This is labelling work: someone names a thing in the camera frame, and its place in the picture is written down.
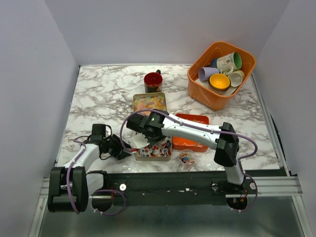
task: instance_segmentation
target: white wall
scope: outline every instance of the white wall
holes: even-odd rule
[[[217,40],[258,56],[289,0],[45,0],[80,65],[192,63]]]
[[[263,48],[259,88],[297,173],[316,234],[316,1],[291,0]]]
[[[78,66],[43,0],[0,7],[0,236],[28,236]]]

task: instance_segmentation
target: marble countertop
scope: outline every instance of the marble countertop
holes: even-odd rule
[[[137,66],[83,66],[73,97],[69,118],[62,141],[58,165],[71,160],[78,152],[73,138],[91,133],[93,123],[105,123],[119,135],[122,121],[132,112],[134,94],[144,93],[143,78],[149,72],[161,70],[163,88],[169,113],[208,116],[210,124],[224,121],[233,125],[237,133],[246,135],[258,144],[258,153],[242,160],[244,169],[279,169],[277,157],[256,98],[251,80],[248,79],[239,93],[220,111],[192,99],[187,92],[187,65],[137,65]],[[135,135],[127,128],[124,138]],[[252,152],[253,145],[240,140],[240,155]],[[213,150],[197,153],[197,162],[191,171],[224,170],[213,161]],[[134,155],[123,160],[97,159],[90,170],[121,172],[171,172],[179,171],[179,151],[173,151],[171,161],[136,161]]]

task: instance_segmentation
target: orange plastic bin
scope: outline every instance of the orange plastic bin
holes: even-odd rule
[[[201,67],[206,67],[207,65],[209,65],[210,61],[213,58],[220,58],[232,52],[238,52],[240,54],[242,60],[241,70],[245,73],[245,79],[242,81],[241,85],[236,89],[236,91],[232,95],[219,95],[211,89],[196,82],[196,80],[198,79],[198,70]],[[256,59],[252,54],[230,43],[222,41],[215,42],[202,54],[202,56],[188,70],[189,95],[192,98],[207,105],[212,110],[221,110],[228,104],[229,100],[238,93],[242,85],[244,85],[244,83],[250,76],[255,65]]]

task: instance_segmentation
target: mug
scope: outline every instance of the mug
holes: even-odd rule
[[[145,93],[161,92],[162,76],[161,71],[148,73],[144,77]]]
[[[200,81],[206,81],[213,74],[220,73],[217,68],[200,68],[198,71],[198,78]]]
[[[209,65],[207,65],[210,68],[217,68],[217,59],[218,58],[213,58],[211,63]]]
[[[242,70],[234,71],[228,76],[231,80],[231,86],[237,87],[242,83],[242,80],[245,78],[245,73]]]
[[[242,67],[241,56],[234,52],[217,59],[217,68],[222,70],[224,75],[230,75],[233,71]]]

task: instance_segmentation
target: purple cup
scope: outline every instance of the purple cup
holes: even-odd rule
[[[219,73],[217,68],[200,68],[198,71],[198,78],[200,81],[206,81],[213,74]]]

